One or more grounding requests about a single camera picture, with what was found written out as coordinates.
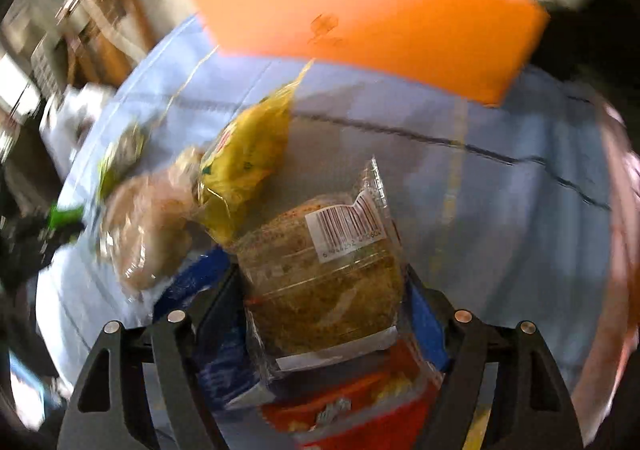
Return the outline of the brown seeded cake packet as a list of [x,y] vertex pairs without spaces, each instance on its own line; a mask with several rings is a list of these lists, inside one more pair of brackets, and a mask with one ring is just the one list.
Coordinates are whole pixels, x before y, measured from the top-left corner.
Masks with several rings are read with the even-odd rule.
[[275,378],[397,342],[404,257],[374,159],[352,191],[280,214],[245,234],[234,253],[256,357]]

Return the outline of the pink cloth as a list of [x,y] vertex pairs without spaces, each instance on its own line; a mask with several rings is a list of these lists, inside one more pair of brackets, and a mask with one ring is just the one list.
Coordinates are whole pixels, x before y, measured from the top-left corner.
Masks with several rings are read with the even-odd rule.
[[572,392],[582,441],[593,441],[611,410],[627,362],[639,345],[639,155],[622,116],[596,95],[610,179],[610,270],[589,356]]

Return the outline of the red snack packet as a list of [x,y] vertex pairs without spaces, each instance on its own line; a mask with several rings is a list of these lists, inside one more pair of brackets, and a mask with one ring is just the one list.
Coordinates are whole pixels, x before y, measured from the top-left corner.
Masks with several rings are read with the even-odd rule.
[[431,414],[442,373],[411,340],[284,381],[262,418],[297,449],[411,449]]

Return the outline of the blue snack packet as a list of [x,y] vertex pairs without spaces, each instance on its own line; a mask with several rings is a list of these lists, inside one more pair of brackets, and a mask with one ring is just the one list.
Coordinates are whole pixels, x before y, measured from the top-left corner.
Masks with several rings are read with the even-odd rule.
[[250,358],[243,300],[238,266],[216,247],[196,256],[154,305],[155,321],[178,309],[190,314],[196,379],[214,412],[254,408],[276,399]]

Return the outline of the round bread packet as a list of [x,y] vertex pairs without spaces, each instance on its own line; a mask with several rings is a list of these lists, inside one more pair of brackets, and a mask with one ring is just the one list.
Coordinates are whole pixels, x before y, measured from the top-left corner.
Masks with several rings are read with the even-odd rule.
[[119,184],[100,223],[99,253],[125,292],[136,296],[174,275],[191,249],[203,151],[187,147],[174,162]]

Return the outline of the green snack packet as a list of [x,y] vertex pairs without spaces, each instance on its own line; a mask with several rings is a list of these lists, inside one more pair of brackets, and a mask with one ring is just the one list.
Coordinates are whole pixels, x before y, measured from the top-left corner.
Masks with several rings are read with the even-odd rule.
[[53,205],[48,212],[48,228],[50,230],[57,230],[67,227],[68,225],[81,223],[84,214],[84,205],[77,205],[70,208],[61,208],[58,207],[58,205]]

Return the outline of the blue striped tablecloth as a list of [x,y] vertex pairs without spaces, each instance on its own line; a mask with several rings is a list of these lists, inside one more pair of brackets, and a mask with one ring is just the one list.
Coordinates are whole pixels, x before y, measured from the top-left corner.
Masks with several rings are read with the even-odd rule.
[[[316,196],[352,191],[374,159],[404,257],[397,342],[419,350],[405,311],[412,268],[488,324],[535,323],[571,397],[610,270],[611,183],[596,106],[537,69],[516,78],[503,106],[485,108],[423,84],[314,64],[295,95],[282,162],[234,242],[210,241],[194,215],[177,272],[136,296],[125,292],[99,253],[102,216],[119,184],[170,166],[187,147],[208,150],[229,121],[305,64],[224,54],[190,18],[106,104],[60,196],[63,206],[85,205],[86,231],[38,283],[38,325],[62,378],[75,389],[107,322],[156,323],[155,303],[196,256],[219,247],[239,267],[234,247],[245,234]],[[157,449],[179,449],[155,366],[145,363],[143,373]],[[226,449],[297,449],[262,418],[262,406],[209,409]]]

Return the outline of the yellow snack packet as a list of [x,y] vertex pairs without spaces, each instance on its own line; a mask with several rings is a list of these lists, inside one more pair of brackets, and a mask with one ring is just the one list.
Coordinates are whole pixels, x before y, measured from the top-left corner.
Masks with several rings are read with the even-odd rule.
[[203,155],[196,195],[198,221],[219,245],[240,233],[250,203],[275,173],[288,147],[294,95],[314,63],[229,121]]

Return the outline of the white plastic shopping bag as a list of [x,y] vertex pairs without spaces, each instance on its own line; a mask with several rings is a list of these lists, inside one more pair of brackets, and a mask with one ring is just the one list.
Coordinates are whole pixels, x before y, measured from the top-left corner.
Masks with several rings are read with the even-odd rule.
[[115,95],[112,87],[85,84],[81,89],[67,86],[44,106],[39,133],[54,168],[64,181],[93,124]]

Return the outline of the carved light wooden chair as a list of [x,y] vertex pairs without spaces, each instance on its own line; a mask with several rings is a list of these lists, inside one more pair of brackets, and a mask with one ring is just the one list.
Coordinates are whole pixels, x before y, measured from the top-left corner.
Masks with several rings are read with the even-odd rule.
[[120,87],[156,43],[141,0],[36,0],[66,46],[69,84]]

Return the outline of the orange cardboard box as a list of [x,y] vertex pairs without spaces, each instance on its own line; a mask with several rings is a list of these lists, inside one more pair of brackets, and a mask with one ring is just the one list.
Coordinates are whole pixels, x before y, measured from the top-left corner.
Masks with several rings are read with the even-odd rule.
[[222,49],[376,70],[501,103],[548,22],[535,0],[193,0]]

